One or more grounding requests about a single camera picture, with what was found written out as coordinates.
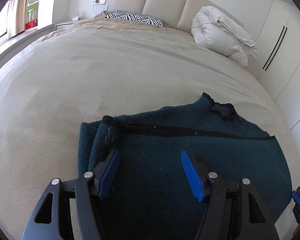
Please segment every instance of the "curtain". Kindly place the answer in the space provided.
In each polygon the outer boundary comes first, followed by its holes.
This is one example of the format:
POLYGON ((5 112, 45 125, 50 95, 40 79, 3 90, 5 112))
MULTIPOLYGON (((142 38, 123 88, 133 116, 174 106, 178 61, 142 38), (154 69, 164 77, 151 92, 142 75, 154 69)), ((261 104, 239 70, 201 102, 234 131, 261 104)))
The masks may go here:
POLYGON ((7 34, 11 38, 25 30, 26 0, 10 0, 7 34))

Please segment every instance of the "beige bed sheet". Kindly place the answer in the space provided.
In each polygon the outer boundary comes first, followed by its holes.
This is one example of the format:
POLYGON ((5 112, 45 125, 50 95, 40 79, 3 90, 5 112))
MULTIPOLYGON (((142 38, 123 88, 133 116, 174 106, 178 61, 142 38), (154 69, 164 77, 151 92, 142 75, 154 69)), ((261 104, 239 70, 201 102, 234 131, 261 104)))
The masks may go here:
MULTIPOLYGON (((188 33, 95 17, 30 44, 0 70, 2 229, 20 239, 49 181, 77 178, 81 122, 188 104, 203 92, 275 135, 292 187, 300 186, 300 155, 269 95, 247 70, 188 33)), ((281 239, 296 227, 292 208, 276 222, 281 239)))

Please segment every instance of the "bed headboard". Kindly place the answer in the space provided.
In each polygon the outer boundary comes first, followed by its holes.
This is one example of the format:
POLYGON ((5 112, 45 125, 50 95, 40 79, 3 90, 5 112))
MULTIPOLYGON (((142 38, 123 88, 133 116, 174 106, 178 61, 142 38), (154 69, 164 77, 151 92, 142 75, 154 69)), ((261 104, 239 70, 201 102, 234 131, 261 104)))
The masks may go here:
POLYGON ((202 6, 214 6, 242 26, 220 6, 209 0, 108 0, 108 11, 123 10, 161 18, 163 24, 185 32, 191 32, 192 20, 202 6))

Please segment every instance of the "power cord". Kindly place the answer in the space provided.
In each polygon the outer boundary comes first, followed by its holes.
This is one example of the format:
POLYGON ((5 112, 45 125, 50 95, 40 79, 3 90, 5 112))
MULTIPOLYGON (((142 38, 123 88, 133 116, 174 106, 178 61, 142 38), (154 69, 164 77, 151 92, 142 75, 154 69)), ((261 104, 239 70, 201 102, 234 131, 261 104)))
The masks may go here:
POLYGON ((94 7, 97 6, 96 4, 92 5, 92 8, 93 8, 93 12, 95 13, 95 15, 97 15, 97 7, 96 7, 96 10, 94 9, 94 7))

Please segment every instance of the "zebra print pillow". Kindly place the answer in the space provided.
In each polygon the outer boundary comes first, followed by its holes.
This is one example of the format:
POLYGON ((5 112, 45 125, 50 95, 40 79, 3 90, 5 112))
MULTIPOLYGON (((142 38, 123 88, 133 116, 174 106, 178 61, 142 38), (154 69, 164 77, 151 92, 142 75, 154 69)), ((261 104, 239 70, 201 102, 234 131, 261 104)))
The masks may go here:
POLYGON ((149 15, 126 12, 126 11, 113 11, 109 13, 105 18, 107 19, 122 19, 133 22, 140 22, 150 24, 159 28, 163 28, 163 22, 161 19, 149 15))

